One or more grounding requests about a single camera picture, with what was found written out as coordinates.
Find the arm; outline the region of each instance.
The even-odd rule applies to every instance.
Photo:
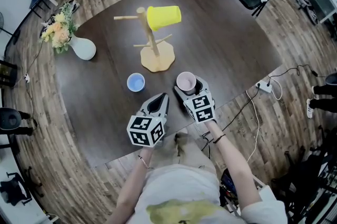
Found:
[[[207,121],[205,125],[211,132],[214,140],[223,134],[214,121]],[[262,201],[254,184],[252,171],[239,150],[235,148],[226,136],[217,142],[217,146],[233,179],[241,209]]]
[[[140,156],[148,165],[152,156],[153,148],[143,147]],[[105,224],[125,224],[133,214],[138,198],[142,193],[147,168],[141,159],[138,159],[131,174],[122,187],[117,199],[117,206],[113,214]]]

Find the white t-shirt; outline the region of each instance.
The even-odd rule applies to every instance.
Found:
[[[129,224],[287,224],[280,201],[257,202],[238,218],[220,207],[219,181],[208,171],[174,164],[149,172]]]

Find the yellow cup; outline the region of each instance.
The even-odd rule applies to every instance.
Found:
[[[153,31],[181,22],[181,12],[178,6],[148,7],[147,23]]]

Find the pink cup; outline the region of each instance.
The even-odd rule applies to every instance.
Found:
[[[195,88],[196,78],[193,73],[185,71],[178,75],[177,85],[183,91],[190,91]]]

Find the shoe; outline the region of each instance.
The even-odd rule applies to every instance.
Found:
[[[306,6],[305,10],[312,24],[318,25],[318,19],[314,8],[312,6]]]
[[[306,116],[309,118],[309,119],[312,119],[312,114],[314,112],[314,109],[310,107],[310,99],[307,99],[306,100]]]
[[[311,92],[312,92],[315,100],[319,100],[320,99],[320,97],[317,94],[315,94],[313,86],[311,87]]]

